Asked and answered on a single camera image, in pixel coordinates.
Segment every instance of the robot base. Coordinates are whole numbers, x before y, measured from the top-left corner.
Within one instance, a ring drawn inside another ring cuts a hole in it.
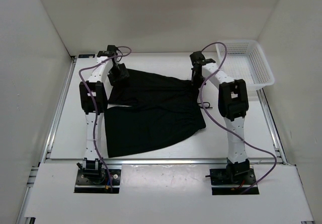
[[[249,185],[252,185],[256,182],[256,177],[253,169],[250,169],[247,173],[238,175],[235,177],[234,182],[231,181],[231,178],[227,176],[226,169],[210,169],[211,186],[212,186],[212,195],[239,195]],[[245,195],[258,195],[258,187],[254,186],[248,190]]]
[[[79,169],[76,177],[74,193],[118,194],[120,192],[121,170],[110,169],[111,176],[113,177],[113,192],[111,192],[111,187],[107,184],[108,178],[104,177],[107,176],[107,171],[105,169],[102,170],[105,171],[105,174],[102,174],[102,178],[97,180],[85,177],[83,170]]]

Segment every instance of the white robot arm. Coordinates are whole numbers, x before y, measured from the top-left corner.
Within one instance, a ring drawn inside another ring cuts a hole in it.
[[[205,78],[218,71],[218,65],[213,59],[205,59],[201,51],[190,55],[193,65],[192,84],[200,87]],[[235,80],[224,71],[219,70],[209,81],[219,90],[218,108],[224,118],[226,128],[244,139],[244,121],[249,108],[246,83]],[[250,170],[245,144],[231,133],[228,134],[227,173],[233,180],[236,176]]]
[[[115,45],[108,45],[106,51],[100,51],[97,55],[98,61],[102,62],[109,57],[117,56],[118,48]],[[116,58],[112,58],[97,68],[94,69],[91,76],[86,81],[86,84],[91,90],[95,98],[98,112],[95,111],[93,100],[88,93],[84,83],[79,84],[80,102],[82,109],[85,112],[86,124],[87,124],[87,137],[86,137],[86,151],[83,159],[82,166],[84,174],[91,175],[94,178],[100,178],[102,163],[99,161],[99,156],[95,150],[93,129],[95,124],[95,118],[97,115],[97,122],[95,128],[95,140],[98,151],[101,153],[101,128],[104,117],[104,112],[108,106],[108,99],[104,87],[104,82],[108,76],[110,84],[113,86],[117,82],[125,80],[129,77],[128,71],[124,64],[120,64],[116,61]]]

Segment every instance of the basket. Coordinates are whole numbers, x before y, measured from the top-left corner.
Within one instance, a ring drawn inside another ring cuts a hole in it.
[[[256,91],[275,81],[265,55],[255,40],[222,40],[227,46],[227,58],[222,69],[230,77],[246,82],[248,91]],[[217,54],[221,62],[225,48],[216,44]]]

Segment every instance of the black cloth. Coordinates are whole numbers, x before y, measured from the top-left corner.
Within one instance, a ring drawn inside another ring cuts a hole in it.
[[[128,69],[126,86],[115,86],[105,111],[110,158],[174,145],[205,128],[197,104],[199,90],[190,81]]]

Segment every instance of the purple cable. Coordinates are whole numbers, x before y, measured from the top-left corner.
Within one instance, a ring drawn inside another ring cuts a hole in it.
[[[103,163],[103,165],[105,166],[106,171],[107,171],[107,174],[108,174],[108,176],[109,176],[110,184],[111,184],[111,192],[113,192],[111,173],[110,173],[110,170],[109,170],[109,168],[107,167],[107,164],[106,164],[106,162],[104,161],[103,157],[101,156],[101,154],[100,154],[100,152],[99,152],[99,150],[98,150],[98,148],[97,148],[97,145],[96,145],[95,130],[96,130],[96,124],[97,124],[97,119],[98,119],[98,108],[97,108],[97,104],[96,104],[95,98],[94,98],[94,96],[93,96],[93,93],[92,93],[91,89],[89,88],[89,86],[87,85],[87,83],[86,83],[85,79],[84,79],[84,78],[83,78],[83,76],[82,76],[82,72],[83,72],[84,70],[88,70],[88,69],[95,69],[95,68],[99,67],[101,64],[103,64],[103,63],[105,63],[105,62],[109,61],[110,59],[117,58],[117,57],[128,56],[128,55],[132,52],[132,50],[131,50],[129,47],[127,47],[127,46],[119,46],[118,48],[126,48],[126,49],[128,49],[128,50],[129,50],[129,52],[128,52],[127,54],[125,54],[125,55],[122,55],[122,56],[115,55],[115,56],[109,57],[109,58],[107,58],[107,59],[105,59],[105,60],[101,61],[100,63],[98,63],[98,64],[96,64],[96,65],[94,65],[94,66],[86,67],[86,68],[80,69],[80,70],[79,70],[79,72],[78,72],[78,75],[79,75],[80,79],[81,79],[81,80],[82,80],[82,82],[84,83],[84,86],[86,87],[87,92],[89,93],[89,95],[90,95],[90,97],[91,97],[91,99],[92,99],[92,101],[93,101],[93,105],[94,105],[94,109],[95,109],[95,121],[94,121],[94,127],[93,127],[93,143],[94,143],[94,147],[95,147],[96,153],[97,153],[98,157],[100,158],[100,161],[101,161],[101,162]]]
[[[277,165],[277,158],[271,153],[271,152],[268,152],[268,151],[266,151],[266,150],[263,150],[263,149],[261,149],[261,148],[258,148],[258,147],[255,147],[255,146],[253,146],[253,145],[251,145],[251,144],[249,144],[248,142],[246,142],[241,136],[239,136],[237,133],[235,133],[235,132],[233,132],[233,131],[231,131],[231,130],[229,130],[228,128],[226,128],[226,127],[224,127],[223,125],[221,125],[219,122],[217,122],[211,115],[210,115],[210,113],[208,112],[208,110],[207,110],[207,108],[205,107],[205,105],[204,105],[204,102],[203,102],[203,100],[202,100],[202,90],[203,90],[203,87],[205,86],[205,84],[206,84],[206,82],[211,78],[211,77],[213,77],[214,75],[216,75],[217,73],[218,73],[218,71],[220,71],[220,69],[221,69],[221,67],[222,67],[222,65],[223,65],[223,63],[225,62],[225,60],[226,60],[226,57],[227,57],[227,46],[224,44],[224,43],[221,43],[221,42],[214,42],[214,43],[211,43],[211,44],[208,44],[206,47],[204,47],[202,50],[201,50],[201,52],[202,51],[204,51],[206,48],[208,48],[209,46],[211,46],[211,45],[214,45],[214,44],[221,44],[221,45],[223,45],[223,47],[225,48],[225,55],[224,55],[224,57],[223,57],[223,60],[222,60],[222,62],[220,63],[220,65],[219,65],[219,67],[218,67],[218,69],[214,72],[214,73],[212,73],[210,76],[208,76],[205,80],[204,80],[204,82],[201,84],[201,87],[200,87],[200,94],[199,94],[199,97],[200,97],[200,101],[201,101],[201,105],[202,105],[202,108],[203,108],[203,110],[205,111],[205,113],[208,115],[208,117],[214,122],[214,123],[216,123],[220,128],[222,128],[222,129],[224,129],[224,130],[226,130],[227,132],[229,132],[229,133],[231,133],[231,134],[233,134],[233,135],[235,135],[236,137],[238,137],[241,141],[243,141],[247,146],[249,146],[249,147],[251,147],[251,148],[253,148],[253,149],[255,149],[255,150],[258,150],[258,151],[261,151],[261,152],[264,152],[264,153],[267,153],[267,154],[269,154],[269,155],[271,155],[271,156],[273,156],[273,158],[274,158],[274,164],[273,164],[273,167],[265,174],[265,175],[263,175],[259,180],[257,180],[254,184],[252,184],[252,185],[250,185],[246,190],[244,190],[242,193],[240,193],[240,194],[244,194],[244,193],[246,193],[247,191],[249,191],[249,189],[251,189],[253,186],[255,186],[255,185],[257,185],[260,181],[262,181],[266,176],[268,176],[269,174],[270,174],[270,172],[272,172],[273,171],[273,169],[276,167],[276,165]]]

